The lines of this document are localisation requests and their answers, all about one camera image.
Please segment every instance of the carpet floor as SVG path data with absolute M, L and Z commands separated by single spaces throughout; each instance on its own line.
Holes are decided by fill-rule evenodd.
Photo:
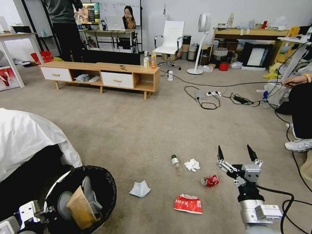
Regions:
M 200 76 L 187 74 L 193 66 L 178 61 L 174 75 L 185 81 L 230 85 L 265 82 L 267 72 L 214 70 Z M 1 107 L 32 112 L 59 126 L 79 152 L 84 165 L 104 167 L 111 172 L 117 185 L 117 203 L 110 218 L 97 233 L 244 233 L 237 201 L 238 189 L 233 180 L 217 166 L 218 145 L 225 160 L 231 164 L 249 163 L 247 144 L 264 161 L 259 184 L 291 192 L 296 199 L 311 202 L 311 194 L 302 183 L 291 153 L 285 149 L 286 126 L 272 109 L 234 105 L 220 99 L 216 110 L 204 110 L 185 91 L 190 86 L 176 79 L 161 77 L 157 91 L 143 99 L 140 92 L 76 87 L 45 81 L 38 67 L 19 68 L 24 88 L 0 92 Z M 197 86 L 202 91 L 231 92 L 250 100 L 261 100 L 264 84 L 234 87 Z M 187 88 L 191 94 L 195 89 Z M 206 99 L 218 104 L 214 97 Z M 182 175 L 175 175 L 170 156 L 176 154 Z M 306 154 L 295 154 L 299 165 Z M 184 162 L 195 158 L 197 172 L 188 171 Z M 203 187 L 201 178 L 216 174 L 219 184 Z M 133 183 L 145 180 L 151 188 L 144 198 L 129 194 Z M 197 196 L 202 215 L 173 210 L 180 194 Z M 281 208 L 288 196 L 260 191 L 266 204 Z M 305 231 L 311 231 L 312 208 L 293 204 L 290 218 Z M 279 222 L 272 226 L 279 230 Z M 300 233 L 285 221 L 285 233 Z

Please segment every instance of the screen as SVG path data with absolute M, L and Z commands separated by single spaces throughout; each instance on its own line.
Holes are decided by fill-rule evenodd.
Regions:
M 100 11 L 98 3 L 83 3 L 82 9 L 76 11 L 74 5 L 74 17 L 77 24 L 99 24 L 100 19 Z

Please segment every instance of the brown paper bag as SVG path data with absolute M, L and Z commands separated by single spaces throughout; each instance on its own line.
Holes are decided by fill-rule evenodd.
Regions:
M 67 201 L 66 207 L 69 209 L 72 217 L 80 229 L 89 228 L 97 222 L 91 206 L 82 191 L 81 186 L 74 192 Z

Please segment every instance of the white drawer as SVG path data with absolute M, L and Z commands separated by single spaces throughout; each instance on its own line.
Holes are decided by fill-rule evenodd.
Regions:
M 71 81 L 68 69 L 40 67 L 46 80 Z
M 133 88 L 132 74 L 101 72 L 103 85 Z

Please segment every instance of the crushed red can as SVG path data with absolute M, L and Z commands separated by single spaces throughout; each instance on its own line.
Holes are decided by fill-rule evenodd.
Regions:
M 198 197 L 181 194 L 176 198 L 173 209 L 202 215 L 201 207 L 202 204 Z
M 205 177 L 201 181 L 202 181 L 201 184 L 203 186 L 207 186 L 207 187 L 210 187 L 210 188 L 219 183 L 219 180 L 218 180 L 216 175 L 212 175 L 210 178 Z

